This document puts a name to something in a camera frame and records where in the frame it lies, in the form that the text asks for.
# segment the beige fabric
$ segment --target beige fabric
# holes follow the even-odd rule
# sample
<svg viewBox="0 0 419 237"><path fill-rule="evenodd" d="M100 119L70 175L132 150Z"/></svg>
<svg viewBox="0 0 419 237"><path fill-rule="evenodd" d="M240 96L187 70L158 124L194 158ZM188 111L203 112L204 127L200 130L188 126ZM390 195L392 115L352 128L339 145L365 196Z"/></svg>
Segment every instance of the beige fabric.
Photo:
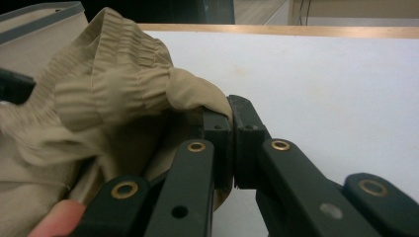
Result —
<svg viewBox="0 0 419 237"><path fill-rule="evenodd" d="M36 80L24 105L0 106L1 236L25 236L70 189L71 198L87 203L101 182L141 173L156 150L148 173L168 169L188 133L183 123L168 123L179 112L204 106L231 121L220 90L173 67L160 40L111 9ZM163 136L167 124L176 134ZM88 158L94 160L78 177L79 161ZM215 195L216 204L225 194Z"/></svg>

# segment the cloth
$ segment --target cloth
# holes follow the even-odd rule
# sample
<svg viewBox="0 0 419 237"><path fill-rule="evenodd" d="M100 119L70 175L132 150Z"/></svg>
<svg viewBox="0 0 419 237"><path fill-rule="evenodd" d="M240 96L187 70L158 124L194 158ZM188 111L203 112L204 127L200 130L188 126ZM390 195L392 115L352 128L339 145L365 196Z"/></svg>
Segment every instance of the cloth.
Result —
<svg viewBox="0 0 419 237"><path fill-rule="evenodd" d="M1 236L25 236L59 200L87 204L103 182L148 163L150 179L170 168L188 134L182 115L206 107L232 120L218 88L109 8L35 79L25 104L0 105Z"/></svg>

